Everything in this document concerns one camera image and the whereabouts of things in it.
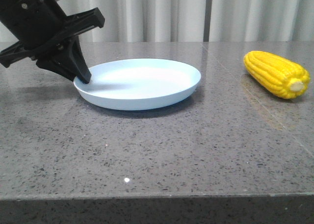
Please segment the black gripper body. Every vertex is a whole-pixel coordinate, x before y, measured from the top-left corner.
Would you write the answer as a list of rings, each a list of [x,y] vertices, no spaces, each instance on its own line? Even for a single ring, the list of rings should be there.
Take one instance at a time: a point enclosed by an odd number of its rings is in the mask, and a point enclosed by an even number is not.
[[[105,18],[98,8],[67,16],[56,0],[0,0],[0,21],[18,39],[0,53],[9,67],[26,57],[39,58],[67,39],[93,28],[102,28]]]

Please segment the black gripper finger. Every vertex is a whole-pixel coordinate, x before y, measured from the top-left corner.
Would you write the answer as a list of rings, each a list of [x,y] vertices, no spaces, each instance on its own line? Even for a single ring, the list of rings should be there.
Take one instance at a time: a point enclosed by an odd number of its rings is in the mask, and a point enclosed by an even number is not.
[[[87,84],[90,82],[92,75],[82,55],[79,37],[72,37],[68,41],[65,49],[64,64],[67,71],[67,78],[73,81],[75,77],[78,77],[83,83]]]
[[[41,69],[61,75],[70,81],[73,81],[78,76],[77,65],[69,55],[57,54],[50,57],[42,57],[36,61],[36,65]]]

